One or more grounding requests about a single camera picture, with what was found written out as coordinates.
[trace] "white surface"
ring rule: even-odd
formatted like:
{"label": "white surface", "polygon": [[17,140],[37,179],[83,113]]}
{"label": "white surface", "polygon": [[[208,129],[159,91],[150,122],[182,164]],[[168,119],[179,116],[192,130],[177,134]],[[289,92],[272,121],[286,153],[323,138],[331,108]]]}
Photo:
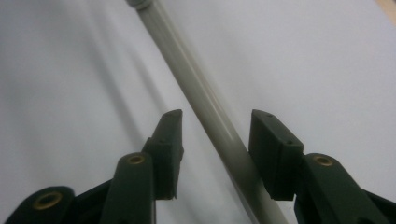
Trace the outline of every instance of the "white surface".
{"label": "white surface", "polygon": [[[246,145],[251,109],[271,112],[306,153],[335,157],[362,188],[396,202],[396,29],[374,1],[162,2]],[[44,187],[80,194],[108,180],[175,108],[186,152],[178,198],[158,203],[158,223],[248,223],[133,9],[2,1],[0,220]]]}

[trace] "screw hole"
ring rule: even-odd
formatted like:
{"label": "screw hole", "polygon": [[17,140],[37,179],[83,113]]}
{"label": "screw hole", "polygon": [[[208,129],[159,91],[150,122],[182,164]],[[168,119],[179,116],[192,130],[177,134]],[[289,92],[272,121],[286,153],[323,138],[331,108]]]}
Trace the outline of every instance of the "screw hole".
{"label": "screw hole", "polygon": [[316,156],[314,160],[322,166],[332,166],[332,161],[326,157]]}
{"label": "screw hole", "polygon": [[33,203],[33,208],[35,210],[44,210],[51,208],[53,205],[60,202],[62,199],[62,194],[58,191],[53,191],[46,193],[38,197]]}
{"label": "screw hole", "polygon": [[132,156],[128,158],[128,162],[133,165],[142,163],[143,161],[145,161],[145,158],[143,156]]}

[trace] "brass insert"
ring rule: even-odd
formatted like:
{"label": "brass insert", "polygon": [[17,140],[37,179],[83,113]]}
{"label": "brass insert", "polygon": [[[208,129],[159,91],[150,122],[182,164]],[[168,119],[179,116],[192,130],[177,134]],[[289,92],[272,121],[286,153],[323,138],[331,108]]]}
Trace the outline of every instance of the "brass insert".
{"label": "brass insert", "polygon": [[314,160],[322,166],[332,166],[332,161],[323,156],[316,156]]}
{"label": "brass insert", "polygon": [[33,208],[35,210],[44,210],[51,208],[53,205],[60,202],[62,199],[62,194],[58,191],[53,191],[46,193],[38,197],[33,203]]}
{"label": "brass insert", "polygon": [[132,156],[128,158],[128,162],[133,165],[142,163],[143,161],[145,161],[145,158],[143,156]]}

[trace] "rod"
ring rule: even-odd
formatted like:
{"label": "rod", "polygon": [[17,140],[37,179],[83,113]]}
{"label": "rod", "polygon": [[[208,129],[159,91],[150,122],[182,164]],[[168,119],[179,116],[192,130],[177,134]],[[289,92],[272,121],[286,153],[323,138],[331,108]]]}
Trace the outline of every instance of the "rod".
{"label": "rod", "polygon": [[265,191],[259,173],[230,119],[160,2],[127,0],[139,14],[219,156],[252,223],[287,223]]}

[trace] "black plastic part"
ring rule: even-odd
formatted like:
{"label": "black plastic part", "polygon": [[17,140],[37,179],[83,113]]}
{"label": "black plastic part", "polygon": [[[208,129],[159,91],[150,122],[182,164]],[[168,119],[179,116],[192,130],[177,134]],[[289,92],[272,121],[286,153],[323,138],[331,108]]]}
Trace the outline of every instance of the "black plastic part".
{"label": "black plastic part", "polygon": [[132,153],[119,160],[99,223],[155,223],[154,177],[149,154]]}
{"label": "black plastic part", "polygon": [[182,116],[181,110],[164,114],[142,150],[153,160],[157,200],[170,200],[177,196],[178,174],[184,152]]}
{"label": "black plastic part", "polygon": [[379,211],[381,211],[381,213],[387,218],[388,222],[390,224],[396,224],[396,203],[386,200],[369,191],[365,192],[375,204],[375,206],[379,209]]}
{"label": "black plastic part", "polygon": [[67,187],[42,189],[27,199],[8,218],[7,224],[64,224],[73,219],[74,192]]}
{"label": "black plastic part", "polygon": [[76,197],[77,224],[99,223],[111,180],[90,189]]}
{"label": "black plastic part", "polygon": [[303,143],[274,115],[253,110],[248,150],[271,198],[292,201]]}
{"label": "black plastic part", "polygon": [[336,159],[308,154],[304,157],[300,174],[318,209],[320,223],[389,224]]}
{"label": "black plastic part", "polygon": [[310,197],[305,198],[304,200],[301,200],[299,197],[297,197],[294,203],[294,213],[299,224],[322,223],[320,221],[318,210]]}

